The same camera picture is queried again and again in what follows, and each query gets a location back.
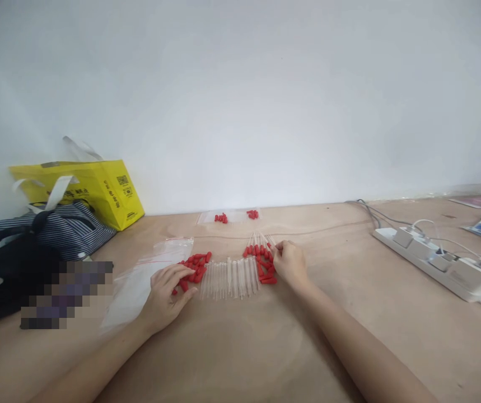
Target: white handle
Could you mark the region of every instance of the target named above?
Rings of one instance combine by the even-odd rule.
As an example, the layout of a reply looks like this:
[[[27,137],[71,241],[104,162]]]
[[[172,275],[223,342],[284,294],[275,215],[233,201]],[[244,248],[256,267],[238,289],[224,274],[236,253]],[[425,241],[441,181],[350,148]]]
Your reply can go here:
[[[93,161],[103,161],[104,159],[98,154],[89,144],[85,142],[76,142],[69,136],[63,136],[63,141],[71,149],[72,153],[79,161],[85,162],[85,160],[91,157]]]
[[[63,200],[63,196],[65,196],[65,191],[67,190],[68,184],[71,183],[73,179],[76,179],[74,175],[59,177],[54,185],[54,188],[52,189],[52,193],[50,193],[50,197],[48,198],[48,202],[46,203],[44,211],[53,210],[59,204],[59,202]]]
[[[41,186],[42,188],[45,186],[42,182],[39,182],[35,179],[29,179],[29,178],[24,178],[24,179],[18,179],[16,182],[14,182],[12,184],[12,191],[14,193],[17,193],[18,192],[18,189],[20,188],[20,185],[23,184],[26,180],[29,180],[29,181],[32,181],[35,185],[37,186]],[[34,205],[32,204],[28,204],[27,205],[27,208],[29,208],[32,212],[34,212],[35,214],[39,214],[42,210],[38,207],[35,207]]]
[[[31,180],[33,183],[44,187],[44,184],[42,182],[25,178],[25,179],[19,179],[15,183],[13,183],[12,191],[16,193],[20,188],[20,185],[24,183],[26,180]],[[52,189],[52,193],[50,193],[50,197],[48,198],[48,202],[46,203],[46,207],[44,208],[44,211],[53,210],[59,204],[59,202],[63,200],[63,196],[65,195],[65,192],[67,191],[67,187],[70,183],[78,183],[78,180],[74,175],[60,176],[57,179],[57,181],[55,182],[54,188]],[[31,204],[28,204],[27,207],[35,214],[43,211],[40,208],[35,207]]]

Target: gray cable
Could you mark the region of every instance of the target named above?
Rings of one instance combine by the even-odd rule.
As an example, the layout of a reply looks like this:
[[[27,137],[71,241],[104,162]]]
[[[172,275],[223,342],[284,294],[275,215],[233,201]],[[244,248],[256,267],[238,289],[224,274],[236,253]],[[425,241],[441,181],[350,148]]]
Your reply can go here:
[[[365,202],[365,200],[363,199],[358,199],[356,200],[356,202],[360,203],[360,204],[363,204],[365,206],[365,208],[367,209],[367,212],[369,213],[369,215],[371,216],[372,219],[376,220],[376,223],[378,224],[379,228],[382,228],[382,224],[380,223],[380,220],[379,218],[373,214],[373,212],[371,211],[371,208],[367,205],[367,203]]]
[[[365,201],[364,201],[363,203],[361,203],[360,201],[356,201],[356,200],[347,200],[347,201],[345,201],[345,203],[356,203],[356,204],[362,205],[362,206],[366,207],[367,210],[371,209],[371,210],[373,210],[373,211],[376,211],[378,214],[380,214],[380,215],[383,216],[384,218],[388,219],[389,221],[393,221],[393,222],[396,222],[396,223],[399,223],[399,224],[406,224],[407,226],[412,226],[412,223],[409,223],[409,222],[406,222],[406,221],[400,221],[400,220],[396,220],[396,219],[393,219],[393,218],[388,217],[386,214],[380,212],[380,211],[377,210],[376,208],[371,207],[371,206],[368,206],[367,203],[365,203]]]

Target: tabletop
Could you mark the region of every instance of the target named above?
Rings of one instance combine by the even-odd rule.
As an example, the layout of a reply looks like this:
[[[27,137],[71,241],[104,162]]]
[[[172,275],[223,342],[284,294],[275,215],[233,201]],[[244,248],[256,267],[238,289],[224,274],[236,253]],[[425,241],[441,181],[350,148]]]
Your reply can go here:
[[[437,223],[481,254],[481,238],[460,226],[481,209],[445,199],[372,203],[404,221]],[[310,278],[399,357],[441,402],[481,401],[481,304],[468,303],[383,245],[354,204],[262,209],[262,219],[196,225],[197,214],[143,217],[93,255],[114,276],[155,242],[194,237],[193,253],[239,259],[251,233],[305,249]],[[450,251],[459,248],[445,245]],[[0,320],[0,402],[25,402],[100,345],[101,318],[65,330],[20,330]],[[360,402],[352,380],[319,329],[279,281],[250,298],[192,300],[120,369],[98,402]]]

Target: forearm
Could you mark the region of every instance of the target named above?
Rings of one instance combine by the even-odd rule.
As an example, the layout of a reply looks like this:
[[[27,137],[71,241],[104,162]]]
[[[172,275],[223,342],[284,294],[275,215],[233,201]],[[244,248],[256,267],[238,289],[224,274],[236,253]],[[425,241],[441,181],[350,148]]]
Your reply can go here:
[[[369,403],[437,401],[382,342],[317,286],[306,282],[295,292]]]
[[[136,320],[61,376],[29,403],[91,403],[119,368],[151,336]]]

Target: pixelated area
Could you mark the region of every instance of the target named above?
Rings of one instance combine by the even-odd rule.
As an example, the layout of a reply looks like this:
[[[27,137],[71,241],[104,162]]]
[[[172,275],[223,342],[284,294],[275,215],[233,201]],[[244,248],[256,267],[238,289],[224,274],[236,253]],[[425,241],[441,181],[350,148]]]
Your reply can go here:
[[[20,328],[66,329],[67,319],[78,317],[92,297],[110,296],[112,284],[112,262],[60,262],[59,273],[37,286],[36,295],[22,306]]]

